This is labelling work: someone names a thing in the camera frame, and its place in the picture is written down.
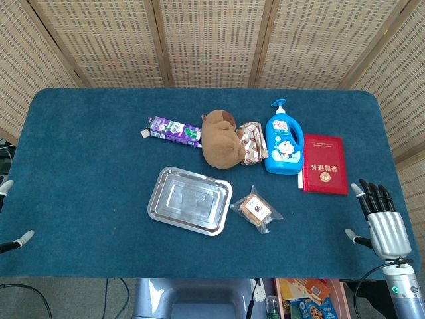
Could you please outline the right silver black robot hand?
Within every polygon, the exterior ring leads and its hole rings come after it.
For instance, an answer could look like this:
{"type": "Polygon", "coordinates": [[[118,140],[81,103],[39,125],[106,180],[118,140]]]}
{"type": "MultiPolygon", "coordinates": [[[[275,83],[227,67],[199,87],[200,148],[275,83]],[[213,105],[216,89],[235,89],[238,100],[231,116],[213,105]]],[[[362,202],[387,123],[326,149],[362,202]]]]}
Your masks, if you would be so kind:
{"type": "Polygon", "coordinates": [[[412,248],[406,227],[386,187],[360,179],[358,184],[351,184],[351,189],[359,201],[371,237],[368,239],[346,229],[348,238],[374,250],[384,260],[407,257],[412,248]]]}

